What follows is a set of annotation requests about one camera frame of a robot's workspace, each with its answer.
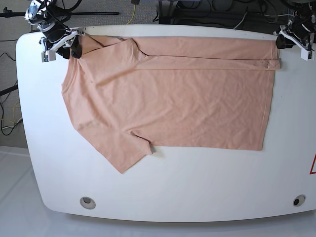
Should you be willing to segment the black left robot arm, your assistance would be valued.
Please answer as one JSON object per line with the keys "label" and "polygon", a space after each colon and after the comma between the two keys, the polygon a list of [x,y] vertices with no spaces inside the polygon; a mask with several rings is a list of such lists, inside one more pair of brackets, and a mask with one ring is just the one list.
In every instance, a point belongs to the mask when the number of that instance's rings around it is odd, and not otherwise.
{"label": "black left robot arm", "polygon": [[288,49],[298,46],[301,49],[301,58],[308,61],[313,59],[316,43],[316,2],[314,0],[294,0],[290,4],[287,0],[281,3],[292,10],[286,24],[279,26],[276,46],[278,49]]}

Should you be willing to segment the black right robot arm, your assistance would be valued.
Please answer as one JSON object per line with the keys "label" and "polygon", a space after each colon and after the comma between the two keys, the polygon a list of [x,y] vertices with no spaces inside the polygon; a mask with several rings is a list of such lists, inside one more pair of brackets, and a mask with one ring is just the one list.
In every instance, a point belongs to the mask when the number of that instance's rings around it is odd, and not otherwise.
{"label": "black right robot arm", "polygon": [[25,20],[42,32],[39,44],[42,46],[42,62],[56,60],[56,54],[65,59],[81,58],[82,47],[79,37],[84,35],[82,28],[70,28],[61,18],[70,14],[56,6],[54,0],[32,0],[25,12]]}

